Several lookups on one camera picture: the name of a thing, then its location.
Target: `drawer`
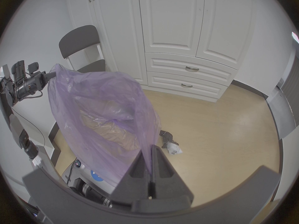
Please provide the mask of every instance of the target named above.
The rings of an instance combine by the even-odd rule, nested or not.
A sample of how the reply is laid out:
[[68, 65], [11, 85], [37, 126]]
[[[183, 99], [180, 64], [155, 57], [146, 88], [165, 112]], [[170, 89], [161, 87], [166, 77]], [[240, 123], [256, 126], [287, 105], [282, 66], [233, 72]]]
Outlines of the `drawer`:
[[147, 79], [150, 87], [158, 87], [174, 91], [167, 92], [167, 90], [161, 90], [162, 92], [185, 95], [213, 102], [219, 99], [227, 88], [225, 85], [211, 81], [151, 71], [147, 72]]
[[237, 70], [217, 62], [178, 54], [145, 53], [147, 71], [169, 73], [229, 86]]

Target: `purple plastic bag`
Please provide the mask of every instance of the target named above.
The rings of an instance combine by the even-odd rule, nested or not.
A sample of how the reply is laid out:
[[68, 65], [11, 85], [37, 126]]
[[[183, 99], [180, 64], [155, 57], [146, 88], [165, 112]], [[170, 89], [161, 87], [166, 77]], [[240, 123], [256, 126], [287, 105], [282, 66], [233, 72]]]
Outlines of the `purple plastic bag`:
[[[157, 143], [161, 124], [140, 84], [121, 72], [79, 73], [59, 64], [51, 71], [57, 76], [48, 83], [50, 107], [77, 158], [114, 187], [140, 148], [151, 171], [151, 146]], [[116, 127], [125, 138], [136, 136], [136, 142], [122, 146], [95, 132], [107, 124], [108, 130]]]

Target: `beige floor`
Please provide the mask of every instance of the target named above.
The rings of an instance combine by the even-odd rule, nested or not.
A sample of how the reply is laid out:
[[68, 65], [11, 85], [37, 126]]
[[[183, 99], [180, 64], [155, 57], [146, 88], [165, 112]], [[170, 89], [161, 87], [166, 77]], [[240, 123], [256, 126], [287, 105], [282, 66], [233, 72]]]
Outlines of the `beige floor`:
[[[182, 154], [171, 164], [194, 194], [192, 206], [230, 191], [260, 165], [279, 170], [278, 137], [265, 100], [230, 85], [216, 102], [144, 90], [159, 114], [162, 129], [173, 134]], [[61, 132], [56, 168], [62, 174], [75, 159]]]

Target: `blue sticker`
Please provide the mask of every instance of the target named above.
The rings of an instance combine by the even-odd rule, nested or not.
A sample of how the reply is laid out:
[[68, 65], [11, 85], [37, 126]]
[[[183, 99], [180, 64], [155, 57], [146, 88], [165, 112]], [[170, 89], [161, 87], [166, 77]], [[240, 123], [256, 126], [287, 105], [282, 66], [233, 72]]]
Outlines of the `blue sticker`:
[[103, 179], [101, 179], [93, 170], [90, 170], [90, 174], [92, 175], [94, 180], [96, 180], [98, 182], [103, 181]]

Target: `drawer handle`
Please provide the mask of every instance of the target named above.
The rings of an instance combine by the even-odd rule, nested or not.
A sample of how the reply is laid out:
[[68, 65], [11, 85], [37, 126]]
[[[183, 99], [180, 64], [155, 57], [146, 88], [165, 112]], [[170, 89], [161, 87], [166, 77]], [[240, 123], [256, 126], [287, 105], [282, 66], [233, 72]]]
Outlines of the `drawer handle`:
[[189, 66], [186, 66], [186, 69], [189, 71], [199, 71], [199, 68], [191, 68]]
[[193, 87], [193, 85], [185, 85], [185, 84], [181, 84], [181, 86], [183, 86], [183, 87], [187, 87], [187, 88], [191, 88], [191, 87]]

